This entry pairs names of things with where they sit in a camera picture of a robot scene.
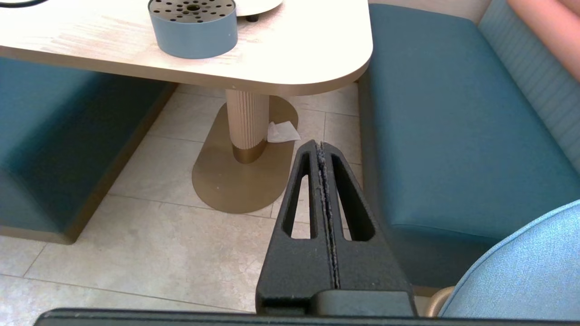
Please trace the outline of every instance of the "table edge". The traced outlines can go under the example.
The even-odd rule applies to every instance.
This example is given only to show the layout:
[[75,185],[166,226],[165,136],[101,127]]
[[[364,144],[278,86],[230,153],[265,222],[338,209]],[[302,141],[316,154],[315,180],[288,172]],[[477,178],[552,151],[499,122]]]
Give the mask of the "table edge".
[[181,84],[235,89],[246,92],[279,96],[314,95],[344,87],[349,83],[359,79],[367,70],[371,59],[371,54],[372,49],[368,55],[367,60],[358,69],[355,69],[351,73],[339,78],[308,84],[277,84],[240,78],[193,73],[189,71],[178,71],[158,67],[141,66],[138,64],[119,63],[101,59],[76,57],[59,53],[39,52],[35,50],[0,45],[0,56],[10,59],[24,60],[52,66],[98,71],[100,73],[127,75],[139,78],[178,82]]

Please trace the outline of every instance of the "light blue fabric seat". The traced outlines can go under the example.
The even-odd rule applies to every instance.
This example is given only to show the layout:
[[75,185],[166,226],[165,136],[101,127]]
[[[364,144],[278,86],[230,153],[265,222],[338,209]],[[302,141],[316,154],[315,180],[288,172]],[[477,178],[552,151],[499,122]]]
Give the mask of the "light blue fabric seat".
[[463,276],[439,316],[580,320],[580,201],[491,248]]

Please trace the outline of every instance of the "white tissue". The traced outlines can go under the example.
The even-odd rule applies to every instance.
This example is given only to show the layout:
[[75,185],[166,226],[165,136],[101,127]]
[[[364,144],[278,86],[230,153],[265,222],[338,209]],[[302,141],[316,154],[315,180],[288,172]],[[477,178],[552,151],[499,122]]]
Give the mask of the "white tissue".
[[275,124],[270,122],[268,125],[268,142],[269,143],[283,143],[293,140],[300,140],[298,131],[290,121]]

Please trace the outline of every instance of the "striped seat back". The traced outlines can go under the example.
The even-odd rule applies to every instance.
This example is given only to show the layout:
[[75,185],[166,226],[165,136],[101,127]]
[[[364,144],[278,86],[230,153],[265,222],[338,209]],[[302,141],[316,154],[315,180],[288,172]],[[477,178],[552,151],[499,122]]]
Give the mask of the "striped seat back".
[[505,0],[491,2],[479,29],[580,173],[580,83]]

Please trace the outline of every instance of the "gold pedestal base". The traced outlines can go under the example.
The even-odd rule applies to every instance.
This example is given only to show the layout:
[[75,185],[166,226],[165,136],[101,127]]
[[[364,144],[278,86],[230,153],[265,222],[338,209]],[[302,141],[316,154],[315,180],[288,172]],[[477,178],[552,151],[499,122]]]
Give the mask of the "gold pedestal base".
[[[298,114],[286,100],[270,97],[270,121],[290,121],[298,128]],[[234,157],[224,104],[197,158],[191,181],[210,207],[227,213],[250,213],[273,203],[284,191],[292,164],[294,142],[267,143],[262,156],[249,164]]]
[[233,150],[234,157],[238,160],[238,162],[248,164],[256,161],[258,158],[260,158],[260,156],[262,156],[262,153],[264,153],[267,144],[268,142],[266,139],[264,139],[258,145],[247,150],[241,150],[233,144],[231,145],[231,149]]

